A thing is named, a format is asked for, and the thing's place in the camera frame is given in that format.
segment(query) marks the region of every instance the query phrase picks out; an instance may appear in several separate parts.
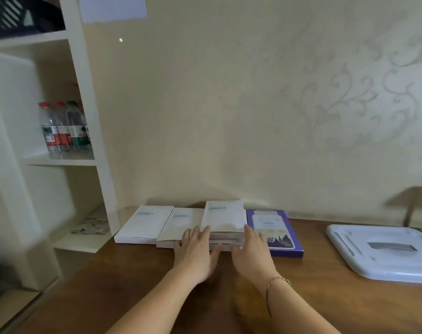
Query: purple book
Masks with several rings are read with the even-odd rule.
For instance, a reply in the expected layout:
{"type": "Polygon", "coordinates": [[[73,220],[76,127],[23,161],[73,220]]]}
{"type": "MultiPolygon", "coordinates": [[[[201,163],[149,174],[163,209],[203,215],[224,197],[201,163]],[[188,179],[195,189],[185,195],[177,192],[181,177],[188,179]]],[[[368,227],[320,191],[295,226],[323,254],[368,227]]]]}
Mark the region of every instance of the purple book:
{"type": "Polygon", "coordinates": [[[247,210],[248,225],[267,237],[272,256],[302,258],[303,248],[283,210],[247,210]]]}

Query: wall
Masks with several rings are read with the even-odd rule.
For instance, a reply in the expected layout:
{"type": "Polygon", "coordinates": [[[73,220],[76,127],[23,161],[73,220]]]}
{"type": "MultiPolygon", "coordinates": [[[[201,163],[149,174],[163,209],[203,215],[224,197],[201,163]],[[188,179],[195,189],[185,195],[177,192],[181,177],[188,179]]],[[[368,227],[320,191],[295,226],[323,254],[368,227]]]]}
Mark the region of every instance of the wall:
{"type": "Polygon", "coordinates": [[[422,0],[146,2],[84,25],[118,208],[401,224],[413,197],[394,197],[422,186],[422,0]]]}

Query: right hand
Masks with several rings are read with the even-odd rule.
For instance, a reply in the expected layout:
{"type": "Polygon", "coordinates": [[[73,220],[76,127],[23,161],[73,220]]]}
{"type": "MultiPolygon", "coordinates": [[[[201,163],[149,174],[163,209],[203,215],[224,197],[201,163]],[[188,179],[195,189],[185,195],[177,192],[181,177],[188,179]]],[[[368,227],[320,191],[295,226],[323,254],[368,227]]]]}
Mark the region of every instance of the right hand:
{"type": "Polygon", "coordinates": [[[271,258],[266,237],[245,225],[245,244],[242,249],[231,245],[231,256],[237,272],[247,278],[265,297],[270,281],[280,276],[271,258]]]}

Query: desk surface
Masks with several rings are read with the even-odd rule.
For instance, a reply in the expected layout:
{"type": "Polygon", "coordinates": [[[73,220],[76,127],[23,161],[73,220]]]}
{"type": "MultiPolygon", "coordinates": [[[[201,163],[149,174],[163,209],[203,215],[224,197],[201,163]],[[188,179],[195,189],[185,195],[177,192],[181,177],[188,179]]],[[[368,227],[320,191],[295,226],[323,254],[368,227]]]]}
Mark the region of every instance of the desk surface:
{"type": "MultiPolygon", "coordinates": [[[[422,334],[422,286],[366,279],[325,235],[330,223],[292,220],[305,254],[277,270],[342,334],[422,334]]],[[[44,302],[16,334],[103,334],[162,279],[174,252],[109,241],[88,267],[44,302]]],[[[173,333],[275,333],[264,301],[223,252],[210,280],[186,300],[173,333]]]]}

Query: bracelet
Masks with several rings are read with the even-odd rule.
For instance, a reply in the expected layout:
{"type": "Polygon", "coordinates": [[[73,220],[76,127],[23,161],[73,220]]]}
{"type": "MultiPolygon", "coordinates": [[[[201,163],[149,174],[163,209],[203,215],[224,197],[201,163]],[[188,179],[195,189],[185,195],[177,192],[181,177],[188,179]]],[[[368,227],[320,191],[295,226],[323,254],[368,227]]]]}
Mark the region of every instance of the bracelet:
{"type": "Polygon", "coordinates": [[[288,279],[285,279],[285,278],[284,278],[284,277],[282,277],[282,276],[275,276],[274,278],[272,278],[272,279],[271,279],[270,283],[268,284],[268,287],[267,287],[267,294],[266,294],[267,309],[268,309],[268,314],[270,315],[270,317],[272,317],[272,316],[271,316],[271,312],[270,312],[270,307],[269,307],[269,305],[268,305],[268,292],[269,292],[269,290],[270,290],[271,285],[273,284],[273,282],[274,282],[276,279],[284,280],[284,281],[286,281],[286,283],[287,283],[288,285],[290,285],[290,286],[292,285],[292,283],[291,283],[288,279]]]}

